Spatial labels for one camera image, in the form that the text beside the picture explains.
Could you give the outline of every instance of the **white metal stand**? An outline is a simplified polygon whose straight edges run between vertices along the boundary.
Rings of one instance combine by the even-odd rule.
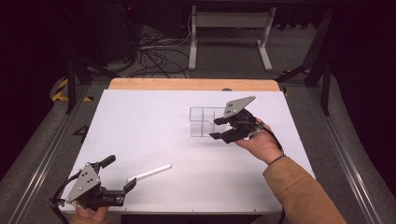
[[[201,12],[192,7],[191,13],[191,48],[189,69],[194,70],[197,59],[197,27],[241,27],[241,28],[264,28],[262,40],[257,41],[257,46],[262,56],[265,71],[272,71],[272,65],[268,58],[265,44],[271,30],[276,9],[272,7],[269,12]]]

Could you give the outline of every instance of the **person's left hand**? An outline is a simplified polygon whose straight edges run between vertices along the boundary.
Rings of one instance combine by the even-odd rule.
[[[81,217],[86,217],[94,221],[105,221],[108,207],[99,207],[97,211],[91,208],[76,207],[76,213]]]

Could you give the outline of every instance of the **transparent plastic box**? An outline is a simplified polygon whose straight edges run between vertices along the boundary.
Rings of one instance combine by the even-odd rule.
[[[191,107],[191,137],[210,137],[210,133],[223,133],[227,124],[217,125],[214,119],[221,118],[224,107]]]

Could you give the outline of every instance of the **dark floor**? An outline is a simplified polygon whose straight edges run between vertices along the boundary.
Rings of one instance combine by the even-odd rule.
[[[260,34],[260,31],[248,30],[235,38],[210,32],[200,35],[196,70],[186,71],[185,76],[191,78],[276,78],[281,71],[301,64],[315,30],[312,28],[305,30],[288,28],[284,31],[273,29],[267,43],[267,51],[274,67],[274,71],[270,73],[264,71],[260,54],[255,47],[256,36]],[[188,43],[177,46],[175,49],[189,53]],[[182,67],[188,64],[186,57],[176,52],[168,52],[166,56]],[[141,66],[136,63],[120,75],[127,77],[139,68]],[[153,74],[153,76],[162,77],[161,74]],[[184,77],[184,75],[179,73],[172,77]],[[347,115],[336,80],[332,79],[331,85],[329,103],[331,115],[326,117],[318,108],[320,86],[306,88],[302,82],[304,77],[305,75],[294,77],[281,84],[281,87],[287,88],[286,99],[318,182],[328,192],[348,223],[396,223],[394,197],[361,146]],[[80,102],[69,116],[65,115],[67,102],[55,102],[55,106],[0,183],[2,196],[0,198],[0,223],[61,223],[48,207],[49,198],[70,175],[74,160],[80,150],[81,136],[73,135],[73,133],[84,125],[90,125],[101,94],[108,87],[109,81],[107,77],[95,77],[91,86],[78,86],[81,96],[82,94],[91,96],[93,101]],[[340,158],[337,153],[339,147],[350,156],[352,167],[356,168],[364,189],[368,193],[370,201],[366,202],[366,205],[369,204],[374,208],[377,218],[368,217],[372,213],[366,212],[364,204],[361,203],[361,197],[354,191],[353,179],[350,179],[343,166],[343,158]],[[43,160],[46,158],[53,158],[53,160]],[[109,216],[115,224],[121,223],[120,215],[110,214]],[[266,223],[276,223],[278,215],[267,216],[264,219]],[[129,217],[129,221],[129,223],[148,223],[148,220],[141,216]],[[204,223],[204,220],[182,219],[177,223]]]

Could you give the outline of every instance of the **human hand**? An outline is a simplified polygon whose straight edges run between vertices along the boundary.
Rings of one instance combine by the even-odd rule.
[[[260,119],[256,118],[256,120],[258,123],[262,122]],[[271,131],[268,125],[265,124],[264,127]],[[235,143],[239,147],[245,148],[257,159],[267,163],[267,165],[283,154],[277,147],[274,137],[266,131],[254,134],[249,140],[241,139]]]
[[[76,214],[89,218],[93,221],[105,221],[106,219],[106,213],[107,213],[108,207],[99,207],[97,211],[92,210],[91,208],[82,208],[82,207],[76,207]]]

